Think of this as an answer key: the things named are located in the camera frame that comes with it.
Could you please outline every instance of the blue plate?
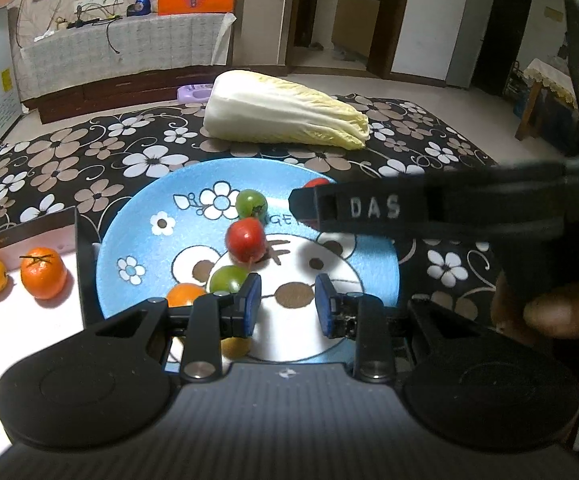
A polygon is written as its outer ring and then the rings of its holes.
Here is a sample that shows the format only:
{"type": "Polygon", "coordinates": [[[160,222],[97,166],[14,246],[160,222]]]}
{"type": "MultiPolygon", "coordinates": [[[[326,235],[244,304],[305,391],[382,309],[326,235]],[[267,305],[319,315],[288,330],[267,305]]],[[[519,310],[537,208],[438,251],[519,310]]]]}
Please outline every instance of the blue plate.
{"type": "Polygon", "coordinates": [[[213,272],[234,265],[224,234],[236,218],[241,189],[268,200],[265,227],[271,258],[252,267],[263,300],[250,358],[270,362],[351,362],[354,345],[321,333],[314,281],[327,272],[339,292],[367,292],[395,305],[396,251],[384,238],[320,234],[289,212],[292,189],[322,176],[275,160],[223,158],[170,173],[121,209],[102,242],[96,286],[103,314],[113,316],[177,283],[205,286],[213,272]]]}

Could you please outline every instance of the purple object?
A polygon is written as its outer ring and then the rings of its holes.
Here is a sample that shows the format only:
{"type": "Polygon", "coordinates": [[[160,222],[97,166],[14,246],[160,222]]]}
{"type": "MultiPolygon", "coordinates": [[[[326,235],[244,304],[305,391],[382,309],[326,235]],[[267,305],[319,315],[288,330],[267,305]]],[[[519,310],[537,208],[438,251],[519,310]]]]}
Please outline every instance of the purple object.
{"type": "Polygon", "coordinates": [[[206,103],[209,101],[213,84],[206,85],[185,85],[178,88],[178,103],[186,105],[189,103],[206,103]]]}

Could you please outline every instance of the hand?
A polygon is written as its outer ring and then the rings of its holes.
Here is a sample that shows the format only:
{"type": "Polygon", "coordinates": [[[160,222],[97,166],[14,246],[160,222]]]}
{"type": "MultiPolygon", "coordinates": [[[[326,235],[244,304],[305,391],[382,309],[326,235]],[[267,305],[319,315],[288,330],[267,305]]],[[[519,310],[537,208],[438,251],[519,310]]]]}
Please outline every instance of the hand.
{"type": "Polygon", "coordinates": [[[496,280],[491,317],[500,332],[532,346],[541,335],[579,338],[579,282],[555,288],[521,305],[501,273],[496,280]]]}

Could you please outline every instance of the cable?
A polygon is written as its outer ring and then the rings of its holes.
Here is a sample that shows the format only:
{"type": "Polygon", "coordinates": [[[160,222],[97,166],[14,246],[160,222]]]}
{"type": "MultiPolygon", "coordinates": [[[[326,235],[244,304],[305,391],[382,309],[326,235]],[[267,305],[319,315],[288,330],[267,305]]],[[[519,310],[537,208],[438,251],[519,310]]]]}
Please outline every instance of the cable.
{"type": "Polygon", "coordinates": [[[116,16],[115,18],[109,18],[109,20],[102,20],[100,22],[96,22],[96,23],[92,23],[92,27],[96,27],[97,25],[107,25],[107,30],[105,31],[105,34],[107,36],[107,43],[109,43],[109,47],[116,53],[116,54],[120,54],[119,50],[116,50],[116,48],[111,44],[111,40],[109,39],[109,26],[114,23],[117,22],[118,20],[122,20],[122,16],[116,16]]]}
{"type": "Polygon", "coordinates": [[[87,7],[92,6],[94,9],[98,9],[101,10],[102,12],[104,12],[105,14],[107,14],[108,17],[111,17],[112,14],[111,12],[109,12],[109,10],[105,9],[104,6],[102,6],[101,4],[96,4],[94,2],[90,2],[88,4],[84,4],[81,8],[80,8],[80,12],[84,12],[85,14],[91,14],[91,12],[89,12],[89,10],[87,9],[87,7]]]}
{"type": "Polygon", "coordinates": [[[20,6],[18,7],[18,16],[16,16],[15,36],[16,36],[16,44],[18,45],[18,48],[22,48],[22,45],[20,44],[20,39],[18,38],[18,26],[20,25],[20,15],[22,14],[22,4],[24,2],[25,2],[25,0],[20,0],[20,6]]]}
{"type": "Polygon", "coordinates": [[[54,9],[54,13],[51,15],[51,19],[49,20],[49,25],[47,25],[47,29],[45,30],[45,34],[51,28],[51,24],[54,22],[54,18],[56,17],[56,13],[58,12],[58,7],[60,7],[60,4],[62,2],[63,2],[63,0],[58,0],[58,4],[56,5],[56,8],[54,9]]]}

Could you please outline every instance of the kitchen counter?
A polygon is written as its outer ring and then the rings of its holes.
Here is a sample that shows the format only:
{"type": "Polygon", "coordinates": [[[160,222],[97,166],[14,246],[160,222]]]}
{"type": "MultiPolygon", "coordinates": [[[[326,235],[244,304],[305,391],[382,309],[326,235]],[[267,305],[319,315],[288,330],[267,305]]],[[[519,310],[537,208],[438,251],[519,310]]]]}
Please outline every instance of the kitchen counter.
{"type": "Polygon", "coordinates": [[[369,57],[380,0],[338,0],[332,43],[347,52],[369,57]]]}

